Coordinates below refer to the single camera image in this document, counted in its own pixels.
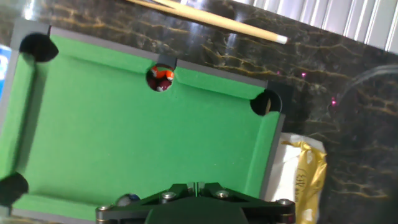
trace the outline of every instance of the screw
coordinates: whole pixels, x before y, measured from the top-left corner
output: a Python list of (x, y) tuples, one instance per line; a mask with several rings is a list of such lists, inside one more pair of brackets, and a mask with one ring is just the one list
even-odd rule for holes
[(219, 190), (219, 191), (216, 192), (216, 196), (219, 199), (224, 199), (224, 198), (227, 198), (229, 196), (229, 192), (226, 191), (226, 190)]
[(166, 200), (173, 199), (175, 196), (177, 196), (177, 194), (174, 193), (174, 192), (164, 192), (164, 193), (162, 193), (162, 198), (164, 198)]
[(105, 211), (105, 210), (109, 210), (109, 209), (111, 209), (113, 207), (114, 207), (114, 205), (103, 205), (101, 207), (98, 207), (98, 210)]
[(291, 205), (293, 204), (293, 202), (289, 199), (279, 199), (276, 201), (277, 203), (281, 204), (281, 205)]

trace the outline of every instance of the orange ball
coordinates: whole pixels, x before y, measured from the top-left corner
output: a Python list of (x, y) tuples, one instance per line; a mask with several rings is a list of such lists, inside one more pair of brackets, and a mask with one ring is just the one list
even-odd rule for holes
[(166, 75), (165, 71), (159, 71), (156, 66), (153, 66), (150, 71), (155, 78), (163, 78)]
[(173, 81), (173, 79), (174, 79), (174, 72), (172, 72), (172, 71), (166, 71), (166, 77), (167, 77), (167, 79), (169, 80), (169, 81)]

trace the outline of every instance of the cue stick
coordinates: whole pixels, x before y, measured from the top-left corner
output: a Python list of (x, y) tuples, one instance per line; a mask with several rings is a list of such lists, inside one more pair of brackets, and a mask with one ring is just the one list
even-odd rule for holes
[(145, 2), (143, 0), (127, 0), (142, 6), (150, 7), (156, 10), (168, 12), (177, 16), (192, 19), (194, 21), (203, 22), (205, 24), (221, 27), (224, 29), (240, 32), (242, 34), (251, 35), (265, 40), (274, 41), (280, 44), (286, 44), (288, 38), (268, 30), (263, 30), (254, 26), (243, 24), (242, 22), (234, 21), (216, 14), (205, 12), (199, 9), (194, 9), (190, 6), (185, 6), (170, 0), (152, 0), (158, 4)]

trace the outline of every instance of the black plastic bracket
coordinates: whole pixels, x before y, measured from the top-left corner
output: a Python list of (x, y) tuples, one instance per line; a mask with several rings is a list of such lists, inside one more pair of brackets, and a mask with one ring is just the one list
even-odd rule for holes
[(157, 65), (166, 66), (174, 71), (175, 68), (177, 67), (177, 58), (168, 55), (159, 55), (159, 59), (157, 60)]
[(99, 207), (104, 223), (294, 223), (295, 204), (265, 202), (219, 183), (173, 184), (163, 192), (125, 207)]

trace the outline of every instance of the pool ball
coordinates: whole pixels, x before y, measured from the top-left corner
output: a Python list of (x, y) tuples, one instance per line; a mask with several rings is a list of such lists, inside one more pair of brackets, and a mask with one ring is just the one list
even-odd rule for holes
[(156, 84), (156, 79), (154, 77), (148, 76), (147, 83), (151, 89), (156, 90), (157, 84)]
[(174, 72), (172, 72), (172, 71), (166, 71), (166, 77), (167, 77), (167, 79), (169, 80), (169, 81), (173, 81), (173, 79), (174, 79)]
[(156, 90), (159, 92), (166, 91), (170, 87), (171, 84), (172, 84), (172, 82), (170, 82), (168, 80), (163, 80), (159, 83)]
[(159, 71), (156, 66), (153, 66), (150, 71), (155, 78), (163, 78), (166, 75), (165, 71)]

